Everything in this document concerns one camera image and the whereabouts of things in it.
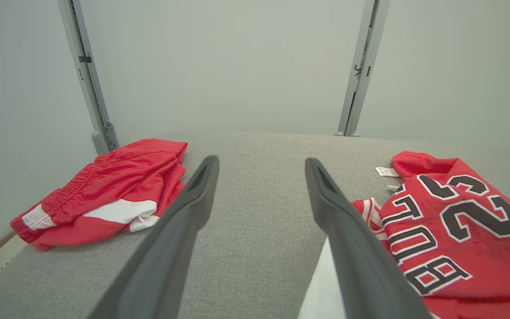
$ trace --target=gray fabric surface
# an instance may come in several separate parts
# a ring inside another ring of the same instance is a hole
[[[460,157],[510,197],[510,151],[334,136],[174,133],[188,141],[186,182],[210,154],[220,157],[211,218],[198,234],[180,318],[295,318],[324,244],[312,220],[304,160],[322,161],[350,200],[385,202],[376,166],[402,151]],[[146,231],[75,248],[28,246],[0,274],[0,318],[83,318]]]

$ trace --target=clothing tag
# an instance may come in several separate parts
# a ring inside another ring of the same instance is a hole
[[[386,167],[375,167],[379,176],[387,176],[387,177],[398,177],[397,171],[394,169],[388,169]]]

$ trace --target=clothing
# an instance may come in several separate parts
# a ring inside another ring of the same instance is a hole
[[[187,147],[148,139],[100,155],[11,226],[43,252],[151,227],[184,188],[181,163]]]
[[[381,210],[353,204],[427,308],[510,317],[510,200],[459,158],[402,152],[391,164],[403,183]]]

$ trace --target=folded red shorts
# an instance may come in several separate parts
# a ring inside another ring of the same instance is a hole
[[[43,252],[151,227],[184,188],[180,178],[187,147],[186,142],[147,139],[100,155],[11,226]]]

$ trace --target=white wall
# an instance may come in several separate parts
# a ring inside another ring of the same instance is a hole
[[[0,239],[96,156],[56,1],[0,0]]]
[[[81,0],[121,145],[338,128],[365,0]]]
[[[510,0],[393,0],[357,133],[510,147]]]

